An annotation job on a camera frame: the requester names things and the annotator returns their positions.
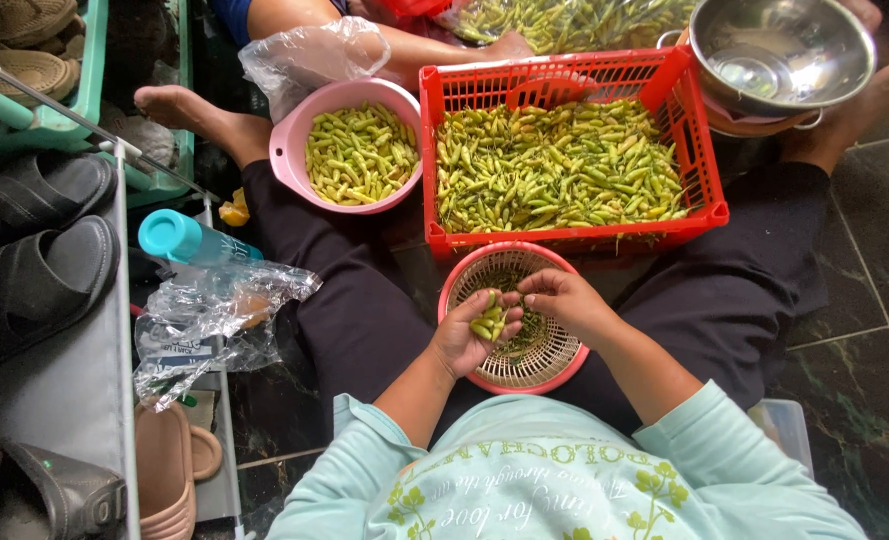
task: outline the red plastic crate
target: red plastic crate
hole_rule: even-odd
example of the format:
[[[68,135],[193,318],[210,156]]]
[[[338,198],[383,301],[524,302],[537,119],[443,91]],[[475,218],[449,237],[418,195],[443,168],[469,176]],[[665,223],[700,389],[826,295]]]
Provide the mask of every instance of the red plastic crate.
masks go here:
[[[688,47],[552,55],[508,62],[426,66],[420,73],[424,163],[424,236],[437,260],[455,250],[505,240],[634,253],[678,246],[727,223],[727,203],[698,86],[698,66]],[[438,223],[438,166],[435,131],[444,112],[465,106],[494,109],[534,105],[551,109],[569,101],[607,103],[641,99],[651,110],[661,142],[677,143],[682,206],[702,205],[674,221],[555,228],[539,231],[448,234]]]

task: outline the dark marble floor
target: dark marble floor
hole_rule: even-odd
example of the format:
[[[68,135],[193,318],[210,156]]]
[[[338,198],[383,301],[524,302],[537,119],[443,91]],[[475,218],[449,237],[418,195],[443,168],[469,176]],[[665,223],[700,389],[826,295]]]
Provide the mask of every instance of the dark marble floor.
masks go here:
[[[889,64],[889,0],[877,3],[885,23],[876,40]],[[221,107],[266,116],[267,101],[240,78],[236,51],[206,0],[192,0],[192,8],[198,91]],[[889,539],[889,119],[861,143],[832,178],[833,204],[817,249],[830,305],[798,321],[788,367],[769,395],[802,404],[818,482],[877,540]],[[774,160],[774,148],[767,139],[715,140],[728,178]],[[233,162],[207,142],[198,143],[196,177],[225,197],[240,186]],[[415,192],[384,215],[385,240],[414,287],[414,301],[434,320],[449,268],[438,266],[423,243],[420,215]],[[236,233],[253,239],[247,227]],[[571,258],[609,301],[650,261]],[[230,377],[244,521],[258,538],[330,438],[313,367],[292,339],[279,340],[285,362]],[[198,538],[224,538],[230,527],[230,521],[208,523]]]

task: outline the black sandal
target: black sandal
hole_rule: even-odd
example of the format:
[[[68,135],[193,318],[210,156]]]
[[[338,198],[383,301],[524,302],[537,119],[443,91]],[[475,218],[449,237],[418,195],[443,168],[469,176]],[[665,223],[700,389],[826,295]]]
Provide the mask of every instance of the black sandal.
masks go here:
[[[120,256],[114,228],[94,215],[0,248],[0,363],[90,312]]]
[[[63,229],[114,196],[110,161],[91,153],[47,150],[0,171],[0,246]]]

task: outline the pink colander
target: pink colander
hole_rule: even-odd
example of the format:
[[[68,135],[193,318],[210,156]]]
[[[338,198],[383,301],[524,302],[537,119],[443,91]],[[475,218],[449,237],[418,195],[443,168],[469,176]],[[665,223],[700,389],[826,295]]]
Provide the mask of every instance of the pink colander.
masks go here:
[[[410,125],[415,134],[421,133],[420,106],[414,97],[401,86],[381,79],[345,80],[331,82],[307,97],[285,116],[270,134],[270,166],[283,185],[325,210],[342,214],[377,214],[401,202],[411,193],[421,178],[421,164],[414,174],[386,199],[371,204],[342,206],[322,201],[311,187],[311,179],[304,168],[304,147],[308,135],[314,127],[314,117],[322,113],[333,113],[346,108],[356,109],[367,100],[370,104],[380,103],[389,111],[397,113],[405,125]],[[421,155],[421,140],[417,139],[418,155]]]

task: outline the black pants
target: black pants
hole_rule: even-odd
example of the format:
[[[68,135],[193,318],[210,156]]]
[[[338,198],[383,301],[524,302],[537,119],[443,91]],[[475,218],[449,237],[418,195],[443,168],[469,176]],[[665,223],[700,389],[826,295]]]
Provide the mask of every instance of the black pants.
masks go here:
[[[250,213],[265,257],[313,270],[324,286],[278,318],[314,362],[331,418],[344,392],[370,403],[428,345],[434,327],[421,316],[390,252],[366,216],[307,203],[284,187],[268,161],[243,172]],[[731,219],[660,256],[616,307],[698,379],[714,379],[744,409],[784,362],[784,337],[796,316],[826,303],[812,254],[823,223],[828,178],[817,166],[758,168],[726,189]],[[641,422],[593,352],[571,380],[547,394],[598,416],[625,434]],[[489,397],[459,381],[435,440]]]

